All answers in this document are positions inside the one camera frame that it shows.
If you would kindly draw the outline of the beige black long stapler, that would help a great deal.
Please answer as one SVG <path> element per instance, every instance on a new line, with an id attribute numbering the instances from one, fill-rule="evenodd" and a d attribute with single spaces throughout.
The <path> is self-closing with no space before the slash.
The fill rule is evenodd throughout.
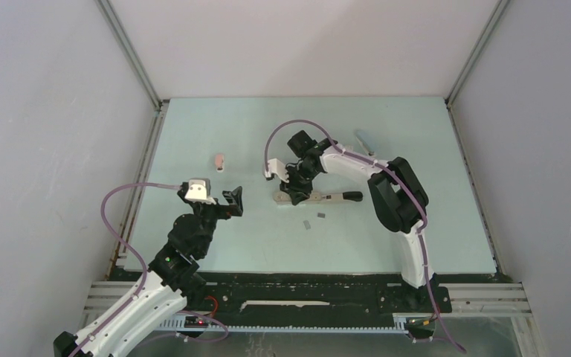
<path id="1" fill-rule="evenodd" d="M 321 193 L 318 191 L 312 191 L 309 198 L 298 202 L 299 205 L 311 205 L 311 204 L 335 204 L 335 203 L 346 203 L 346 202 L 362 202 L 364 195 L 360 191 L 347 191 L 343 193 Z M 290 195 L 284 193 L 283 191 L 276 191 L 273 193 L 273 200 L 278 205 L 294 205 L 291 200 Z"/>

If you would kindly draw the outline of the light blue stapler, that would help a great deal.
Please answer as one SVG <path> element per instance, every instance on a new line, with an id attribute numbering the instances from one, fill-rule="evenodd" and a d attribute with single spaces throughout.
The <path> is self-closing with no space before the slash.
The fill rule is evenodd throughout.
<path id="1" fill-rule="evenodd" d="M 369 156 L 375 157 L 376 155 L 376 145 L 374 140 L 370 135 L 362 129 L 356 129 L 354 131 L 356 141 L 360 145 L 361 149 Z"/>

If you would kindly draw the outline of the pink stapler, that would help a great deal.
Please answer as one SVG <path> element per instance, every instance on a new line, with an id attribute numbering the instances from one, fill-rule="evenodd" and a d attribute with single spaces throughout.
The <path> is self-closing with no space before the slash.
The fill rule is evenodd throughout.
<path id="1" fill-rule="evenodd" d="M 217 172 L 223 172 L 225 169 L 225 155 L 223 153 L 216 154 L 214 164 Z"/>

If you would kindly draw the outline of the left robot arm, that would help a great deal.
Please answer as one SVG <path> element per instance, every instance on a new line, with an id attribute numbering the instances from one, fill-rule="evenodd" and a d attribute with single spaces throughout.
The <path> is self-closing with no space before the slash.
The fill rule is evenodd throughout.
<path id="1" fill-rule="evenodd" d="M 131 288 L 99 318 L 53 342 L 55 356 L 127 356 L 161 322 L 177 312 L 198 309 L 205 300 L 205 280 L 197 273 L 218 221 L 243 215 L 242 187 L 223 191 L 226 204 L 210 195 L 207 179 L 192 178 L 172 186 L 192 209 L 172 224 L 167 242 Z"/>

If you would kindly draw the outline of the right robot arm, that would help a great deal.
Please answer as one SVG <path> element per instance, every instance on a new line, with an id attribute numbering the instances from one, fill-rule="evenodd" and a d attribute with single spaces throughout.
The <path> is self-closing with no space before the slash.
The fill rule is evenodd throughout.
<path id="1" fill-rule="evenodd" d="M 436 275 L 430 266 L 425 228 L 428 226 L 425 189 L 404 158 L 378 161 L 362 156 L 331 137 L 312 139 L 301 130 L 288 141 L 297 161 L 285 164 L 277 158 L 264 157 L 264 176 L 278 178 L 280 190 L 293 205 L 312 196 L 313 180 L 323 174 L 335 174 L 367 184 L 378 221 L 400 235 L 402 255 L 402 299 L 411 311 L 431 306 L 440 313 L 436 302 Z"/>

